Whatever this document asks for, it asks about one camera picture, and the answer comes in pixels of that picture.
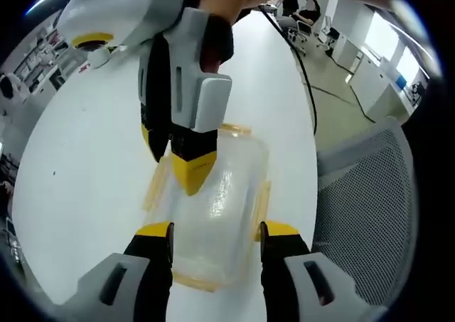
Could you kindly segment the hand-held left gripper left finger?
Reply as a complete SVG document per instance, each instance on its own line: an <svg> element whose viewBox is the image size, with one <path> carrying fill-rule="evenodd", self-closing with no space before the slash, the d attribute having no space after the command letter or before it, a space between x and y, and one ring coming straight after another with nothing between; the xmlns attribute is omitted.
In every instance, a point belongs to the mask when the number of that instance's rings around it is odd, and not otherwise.
<svg viewBox="0 0 455 322"><path fill-rule="evenodd" d="M165 321L173 283L173 230L169 221L139 229L123 253L84 274L59 306L63 321Z"/></svg>

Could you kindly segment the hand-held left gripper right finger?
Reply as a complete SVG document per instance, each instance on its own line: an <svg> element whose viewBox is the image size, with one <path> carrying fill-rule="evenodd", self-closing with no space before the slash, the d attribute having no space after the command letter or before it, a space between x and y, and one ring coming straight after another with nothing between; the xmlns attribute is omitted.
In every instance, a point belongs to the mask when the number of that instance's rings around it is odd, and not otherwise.
<svg viewBox="0 0 455 322"><path fill-rule="evenodd" d="M259 236L268 321L379 321L385 315L384 306L356 293L349 274L310 252L295 227L266 220Z"/></svg>

